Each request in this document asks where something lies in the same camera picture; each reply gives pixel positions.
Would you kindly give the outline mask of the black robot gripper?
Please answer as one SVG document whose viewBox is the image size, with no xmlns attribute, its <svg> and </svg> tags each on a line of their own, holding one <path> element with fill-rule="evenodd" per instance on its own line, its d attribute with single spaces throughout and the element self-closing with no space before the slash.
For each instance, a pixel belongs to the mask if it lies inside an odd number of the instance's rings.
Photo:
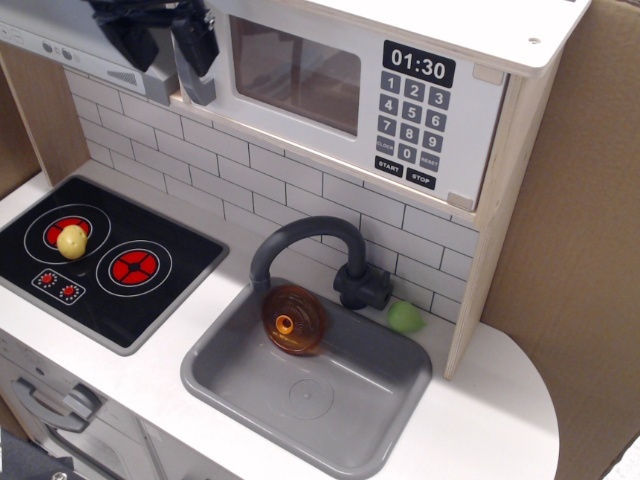
<svg viewBox="0 0 640 480">
<path fill-rule="evenodd" d="M 88 1 L 103 34 L 135 69 L 146 72 L 159 48 L 143 25 L 171 25 L 186 62 L 206 75 L 219 54 L 214 19 L 203 1 Z"/>
</svg>

